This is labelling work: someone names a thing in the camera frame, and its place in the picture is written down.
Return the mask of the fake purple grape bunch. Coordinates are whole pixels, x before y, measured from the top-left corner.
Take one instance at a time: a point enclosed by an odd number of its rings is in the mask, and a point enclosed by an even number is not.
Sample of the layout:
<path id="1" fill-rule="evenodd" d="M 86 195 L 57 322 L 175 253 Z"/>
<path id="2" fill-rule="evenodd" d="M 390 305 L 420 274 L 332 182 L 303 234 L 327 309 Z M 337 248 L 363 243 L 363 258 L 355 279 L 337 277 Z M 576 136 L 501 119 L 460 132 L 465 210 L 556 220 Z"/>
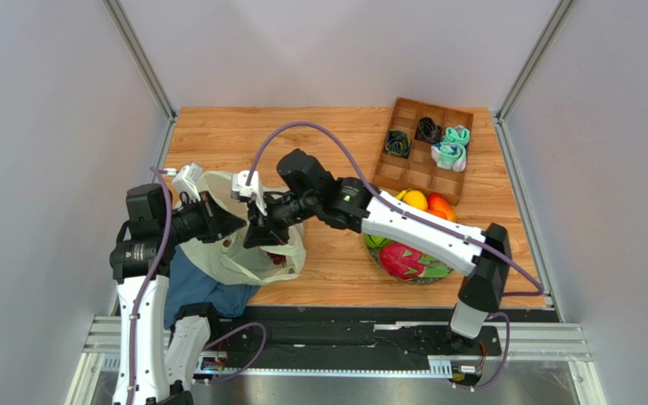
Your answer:
<path id="1" fill-rule="evenodd" d="M 275 267 L 285 267 L 287 265 L 287 257 L 285 255 L 275 254 L 268 252 L 268 257 L 271 259 Z"/>

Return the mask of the translucent yellowish plastic bag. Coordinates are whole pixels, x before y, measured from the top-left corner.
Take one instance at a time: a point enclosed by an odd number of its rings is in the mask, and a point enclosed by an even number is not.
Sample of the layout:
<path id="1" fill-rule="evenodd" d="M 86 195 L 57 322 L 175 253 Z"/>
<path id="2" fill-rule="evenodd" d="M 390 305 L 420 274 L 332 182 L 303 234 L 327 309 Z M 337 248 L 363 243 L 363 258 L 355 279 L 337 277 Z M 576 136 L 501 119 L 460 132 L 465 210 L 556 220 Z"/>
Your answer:
<path id="1" fill-rule="evenodd" d="M 209 192 L 217 203 L 230 213 L 245 219 L 246 205 L 230 197 L 232 173 L 202 170 L 197 187 Z M 243 246 L 246 229 L 240 229 L 230 237 L 213 244 L 190 240 L 179 247 L 186 257 L 208 276 L 222 284 L 267 285 L 278 281 L 298 278 L 305 265 L 306 249 L 303 241 L 305 226 L 290 227 L 290 240 L 284 246 L 264 246 L 246 249 Z M 275 267 L 267 253 L 285 255 L 287 265 Z"/>

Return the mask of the fake green watermelon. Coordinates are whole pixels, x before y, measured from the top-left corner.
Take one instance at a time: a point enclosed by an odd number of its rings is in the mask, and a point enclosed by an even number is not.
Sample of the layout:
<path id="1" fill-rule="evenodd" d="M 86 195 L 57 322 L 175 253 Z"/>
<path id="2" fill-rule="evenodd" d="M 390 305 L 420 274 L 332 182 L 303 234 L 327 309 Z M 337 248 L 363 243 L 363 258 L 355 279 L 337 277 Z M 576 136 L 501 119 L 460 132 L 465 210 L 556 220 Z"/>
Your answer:
<path id="1" fill-rule="evenodd" d="M 372 250 L 380 250 L 393 243 L 393 240 L 380 235 L 364 234 L 365 245 Z"/>

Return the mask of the fake yellow lemon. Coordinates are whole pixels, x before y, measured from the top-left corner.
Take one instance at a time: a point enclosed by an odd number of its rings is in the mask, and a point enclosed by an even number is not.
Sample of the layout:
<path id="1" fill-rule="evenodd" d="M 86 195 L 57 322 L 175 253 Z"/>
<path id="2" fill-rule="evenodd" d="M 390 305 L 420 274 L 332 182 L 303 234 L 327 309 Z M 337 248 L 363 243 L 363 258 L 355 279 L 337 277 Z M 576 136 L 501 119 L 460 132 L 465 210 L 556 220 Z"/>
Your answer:
<path id="1" fill-rule="evenodd" d="M 427 197 L 419 190 L 408 190 L 408 193 L 402 201 L 422 211 L 426 211 L 429 208 Z"/>

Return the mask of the fake orange mango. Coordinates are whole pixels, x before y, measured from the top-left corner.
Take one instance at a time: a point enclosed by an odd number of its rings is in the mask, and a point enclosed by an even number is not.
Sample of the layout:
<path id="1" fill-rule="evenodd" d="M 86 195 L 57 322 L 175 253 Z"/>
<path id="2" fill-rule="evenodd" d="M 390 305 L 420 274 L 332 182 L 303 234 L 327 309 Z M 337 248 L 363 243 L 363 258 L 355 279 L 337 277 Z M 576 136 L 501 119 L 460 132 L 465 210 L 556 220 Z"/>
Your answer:
<path id="1" fill-rule="evenodd" d="M 448 201 L 438 193 L 431 193 L 427 197 L 429 208 L 446 212 L 449 216 L 447 221 L 456 223 L 458 221 L 456 212 L 454 208 L 448 203 Z"/>

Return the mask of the fake orange fruit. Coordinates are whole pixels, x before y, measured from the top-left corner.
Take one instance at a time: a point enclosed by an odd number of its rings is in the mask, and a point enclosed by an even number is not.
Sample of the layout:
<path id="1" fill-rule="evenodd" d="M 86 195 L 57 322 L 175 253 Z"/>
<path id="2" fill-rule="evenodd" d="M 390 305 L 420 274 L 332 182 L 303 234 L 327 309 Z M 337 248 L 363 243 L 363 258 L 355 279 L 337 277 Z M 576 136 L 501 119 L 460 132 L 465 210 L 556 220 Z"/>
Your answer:
<path id="1" fill-rule="evenodd" d="M 438 218 L 441 218 L 441 219 L 444 219 L 444 220 L 448 220 L 448 219 L 449 219 L 448 214 L 447 214 L 446 212 L 443 212 L 443 211 L 434 210 L 434 209 L 428 209 L 428 210 L 426 211 L 426 213 L 429 213 L 429 214 L 431 214 L 431 215 L 434 215 L 434 216 L 436 216 L 436 217 L 438 217 Z"/>

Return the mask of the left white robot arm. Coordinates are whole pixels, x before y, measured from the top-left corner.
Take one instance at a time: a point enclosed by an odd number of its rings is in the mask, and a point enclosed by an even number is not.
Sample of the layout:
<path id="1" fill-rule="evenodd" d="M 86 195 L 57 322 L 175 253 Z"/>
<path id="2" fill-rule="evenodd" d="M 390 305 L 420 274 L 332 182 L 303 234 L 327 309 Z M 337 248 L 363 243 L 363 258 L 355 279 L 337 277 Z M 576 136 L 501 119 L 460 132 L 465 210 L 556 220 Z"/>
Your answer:
<path id="1" fill-rule="evenodd" d="M 246 226 L 208 192 L 172 207 L 166 186 L 127 191 L 128 219 L 116 237 L 110 265 L 121 311 L 121 363 L 115 404 L 192 404 L 194 367 L 211 336 L 209 305 L 183 305 L 175 335 L 165 342 L 170 261 L 181 243 L 219 242 Z"/>

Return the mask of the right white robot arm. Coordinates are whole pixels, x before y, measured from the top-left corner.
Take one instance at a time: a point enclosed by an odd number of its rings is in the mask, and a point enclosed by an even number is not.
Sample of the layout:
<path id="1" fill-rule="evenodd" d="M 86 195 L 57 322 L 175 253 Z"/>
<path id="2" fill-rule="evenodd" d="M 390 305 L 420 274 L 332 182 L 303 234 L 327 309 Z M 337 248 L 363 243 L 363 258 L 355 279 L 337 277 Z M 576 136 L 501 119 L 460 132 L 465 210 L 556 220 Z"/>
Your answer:
<path id="1" fill-rule="evenodd" d="M 503 227 L 456 224 L 408 206 L 357 177 L 334 178 L 300 149 L 286 154 L 277 171 L 288 188 L 280 197 L 264 191 L 254 170 L 233 177 L 231 195 L 248 210 L 246 248 L 283 245 L 290 227 L 316 218 L 333 229 L 400 242 L 463 275 L 449 324 L 456 338 L 477 338 L 484 321 L 500 309 L 513 266 Z"/>

